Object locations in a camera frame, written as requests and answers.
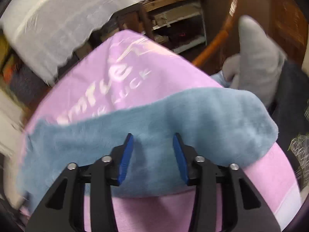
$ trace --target wooden chair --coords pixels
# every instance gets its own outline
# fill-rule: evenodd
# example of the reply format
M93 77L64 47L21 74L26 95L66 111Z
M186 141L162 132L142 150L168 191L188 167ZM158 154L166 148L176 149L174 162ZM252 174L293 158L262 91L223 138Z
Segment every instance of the wooden chair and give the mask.
M229 32L233 28L234 22L237 21L237 7L240 0L230 0L230 9L223 23L223 26L211 43L198 55L194 60L193 64L196 67L201 67L218 49L225 43L229 36Z

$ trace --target blue fleece fabric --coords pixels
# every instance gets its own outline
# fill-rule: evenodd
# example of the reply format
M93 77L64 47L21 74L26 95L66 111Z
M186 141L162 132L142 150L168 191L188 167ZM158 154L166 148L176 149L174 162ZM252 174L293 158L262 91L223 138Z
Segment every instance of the blue fleece fabric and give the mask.
M231 82L225 81L222 70L216 74L211 75L211 78L224 88L228 88L231 85Z
M28 136L18 185L32 194L32 212L68 163L91 164L132 133L127 177L112 189L113 195L145 197L186 190L172 146L176 132L213 163L241 167L264 156L278 136L276 124L251 92L194 88L69 126L40 120Z

